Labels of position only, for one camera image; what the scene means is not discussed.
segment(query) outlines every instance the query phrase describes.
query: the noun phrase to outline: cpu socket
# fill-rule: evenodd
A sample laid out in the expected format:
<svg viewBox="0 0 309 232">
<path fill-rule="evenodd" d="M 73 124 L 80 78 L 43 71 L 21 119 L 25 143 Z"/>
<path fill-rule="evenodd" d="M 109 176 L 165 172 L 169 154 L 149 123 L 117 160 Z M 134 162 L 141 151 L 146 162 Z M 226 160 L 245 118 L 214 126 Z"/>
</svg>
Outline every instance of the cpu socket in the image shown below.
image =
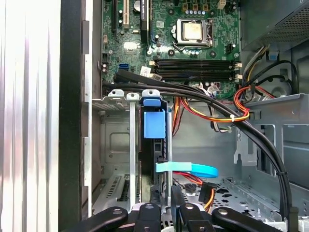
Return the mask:
<svg viewBox="0 0 309 232">
<path fill-rule="evenodd" d="M 175 39 L 174 47 L 212 47 L 212 20 L 206 19 L 178 19 L 171 30 Z"/>
</svg>

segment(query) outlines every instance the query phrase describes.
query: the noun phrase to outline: sata port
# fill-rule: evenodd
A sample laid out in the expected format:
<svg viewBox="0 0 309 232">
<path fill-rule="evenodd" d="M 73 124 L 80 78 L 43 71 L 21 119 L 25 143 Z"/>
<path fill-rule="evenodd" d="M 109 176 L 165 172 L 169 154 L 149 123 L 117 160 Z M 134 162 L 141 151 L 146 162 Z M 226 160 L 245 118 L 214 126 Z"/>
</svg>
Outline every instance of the sata port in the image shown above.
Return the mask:
<svg viewBox="0 0 309 232">
<path fill-rule="evenodd" d="M 121 64 L 119 64 L 118 68 L 122 69 L 122 70 L 129 71 L 129 64 L 121 63 Z"/>
</svg>

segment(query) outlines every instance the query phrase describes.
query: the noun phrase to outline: ram slot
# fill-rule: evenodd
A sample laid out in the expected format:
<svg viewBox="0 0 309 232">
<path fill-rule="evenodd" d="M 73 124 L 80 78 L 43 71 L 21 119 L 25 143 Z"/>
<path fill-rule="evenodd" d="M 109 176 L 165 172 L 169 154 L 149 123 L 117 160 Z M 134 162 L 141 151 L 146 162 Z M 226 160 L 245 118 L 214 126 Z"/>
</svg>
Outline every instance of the ram slot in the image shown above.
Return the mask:
<svg viewBox="0 0 309 232">
<path fill-rule="evenodd" d="M 184 81 L 189 77 L 199 77 L 204 81 L 231 81 L 235 78 L 234 73 L 229 72 L 199 72 L 199 71 L 155 71 L 165 81 Z"/>
<path fill-rule="evenodd" d="M 158 69 L 182 69 L 182 70 L 194 70 L 194 69 L 209 69 L 209 70 L 231 70 L 233 68 L 233 62 L 220 61 L 220 60 L 187 60 L 187 59 L 164 59 L 157 60 L 155 67 Z"/>
<path fill-rule="evenodd" d="M 124 0 L 124 28 L 129 28 L 129 0 Z"/>
</svg>

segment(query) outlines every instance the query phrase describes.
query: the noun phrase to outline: screw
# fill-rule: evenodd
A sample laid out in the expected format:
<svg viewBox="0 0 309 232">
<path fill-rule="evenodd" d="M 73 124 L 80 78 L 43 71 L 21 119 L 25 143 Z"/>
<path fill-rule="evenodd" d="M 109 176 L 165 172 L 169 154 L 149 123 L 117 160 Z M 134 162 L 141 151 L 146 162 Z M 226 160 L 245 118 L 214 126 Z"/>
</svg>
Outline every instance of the screw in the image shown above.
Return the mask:
<svg viewBox="0 0 309 232">
<path fill-rule="evenodd" d="M 219 209 L 218 212 L 219 214 L 227 215 L 227 211 L 225 209 Z"/>
<path fill-rule="evenodd" d="M 115 209 L 114 210 L 114 212 L 112 213 L 112 214 L 121 214 L 122 213 L 122 211 L 121 210 L 119 210 L 119 209 Z"/>
<path fill-rule="evenodd" d="M 153 209 L 154 207 L 151 204 L 147 204 L 145 208 L 146 209 Z"/>
<path fill-rule="evenodd" d="M 185 207 L 186 207 L 187 209 L 193 209 L 193 205 L 191 205 L 191 204 L 186 204 Z"/>
</svg>

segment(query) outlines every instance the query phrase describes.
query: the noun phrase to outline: green circuit board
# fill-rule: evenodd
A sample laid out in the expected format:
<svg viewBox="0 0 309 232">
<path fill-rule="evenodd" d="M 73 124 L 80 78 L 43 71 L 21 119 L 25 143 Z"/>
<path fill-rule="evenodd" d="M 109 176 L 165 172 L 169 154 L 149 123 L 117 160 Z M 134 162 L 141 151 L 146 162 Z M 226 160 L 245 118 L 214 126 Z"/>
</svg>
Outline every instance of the green circuit board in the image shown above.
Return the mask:
<svg viewBox="0 0 309 232">
<path fill-rule="evenodd" d="M 149 45 L 142 44 L 140 34 L 140 13 L 134 12 L 134 0 L 129 0 L 129 28 L 125 29 L 118 25 L 119 15 L 117 14 L 117 29 L 112 31 L 112 2 L 103 1 L 102 5 L 102 53 L 108 57 L 108 70 L 102 73 L 102 78 L 108 82 L 113 81 L 114 74 L 118 71 L 120 63 L 130 66 L 130 71 L 140 74 L 142 66 L 150 67 L 149 61 L 154 56 L 165 59 L 203 59 L 203 60 L 235 60 L 239 61 L 239 11 L 226 14 L 224 10 L 217 9 L 218 0 L 180 0 L 178 6 L 172 0 L 152 0 L 152 24 L 151 40 L 155 35 L 159 36 L 157 43 L 149 42 Z M 207 4 L 208 11 L 205 14 L 187 14 L 183 10 L 183 3 L 188 8 L 193 3 L 198 8 Z M 123 10 L 124 0 L 118 0 L 117 12 Z M 191 55 L 192 50 L 177 51 L 172 42 L 174 38 L 171 30 L 177 19 L 209 19 L 213 21 L 212 36 L 213 46 L 208 49 L 199 49 L 198 55 Z M 226 46 L 234 44 L 232 52 L 227 55 Z M 168 51 L 174 50 L 174 56 L 169 56 Z M 218 97 L 225 98 L 235 92 L 234 82 L 222 82 Z"/>
</svg>

